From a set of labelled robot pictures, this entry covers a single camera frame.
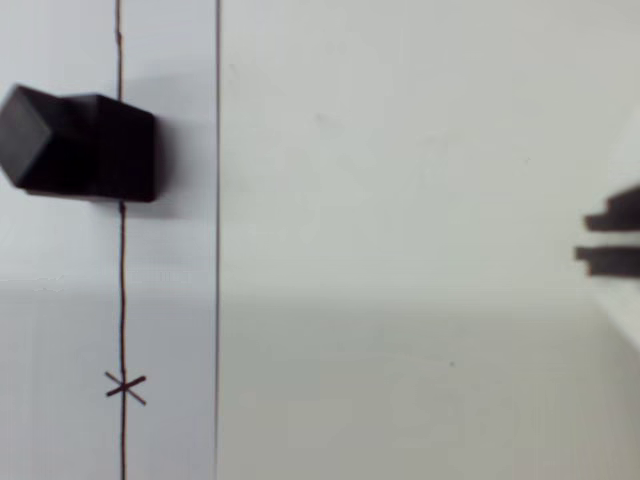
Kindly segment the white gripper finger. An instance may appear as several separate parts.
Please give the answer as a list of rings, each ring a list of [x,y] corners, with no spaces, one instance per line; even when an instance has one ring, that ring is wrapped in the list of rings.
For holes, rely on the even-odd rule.
[[[639,118],[631,117],[616,140],[608,160],[604,210],[585,217],[596,232],[639,230]]]
[[[639,349],[639,248],[577,247],[599,306],[622,336]]]

